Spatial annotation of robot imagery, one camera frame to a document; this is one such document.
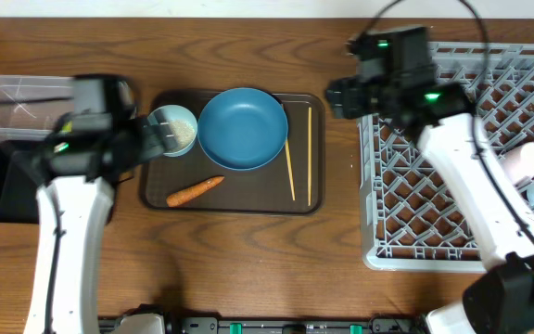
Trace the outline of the pink cup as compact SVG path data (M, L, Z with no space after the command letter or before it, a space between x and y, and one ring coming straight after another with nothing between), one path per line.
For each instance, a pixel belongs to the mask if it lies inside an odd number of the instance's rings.
M503 155L501 166L510 182L517 186L534 177L534 142L514 148Z

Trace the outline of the yellow snack wrapper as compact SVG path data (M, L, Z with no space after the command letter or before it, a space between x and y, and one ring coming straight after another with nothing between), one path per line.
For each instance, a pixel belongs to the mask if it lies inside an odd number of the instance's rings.
M72 122L66 122L61 128L60 132L63 134L68 134L72 131Z

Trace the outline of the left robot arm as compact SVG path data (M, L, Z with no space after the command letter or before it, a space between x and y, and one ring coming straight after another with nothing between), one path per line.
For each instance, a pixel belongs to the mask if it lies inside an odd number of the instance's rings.
M72 111L33 152L39 239L27 333L97 333L104 227L123 173L163 155L156 126L137 113L130 79L83 74L70 81Z

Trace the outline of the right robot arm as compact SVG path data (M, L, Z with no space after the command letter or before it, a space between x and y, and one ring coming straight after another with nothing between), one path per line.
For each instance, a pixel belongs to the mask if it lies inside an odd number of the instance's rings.
M325 92L335 116L377 114L416 144L455 199L486 270L458 302L428 313L426 330L534 330L534 212L499 164L473 99L460 84L437 80L426 28L361 32L348 50L356 74Z

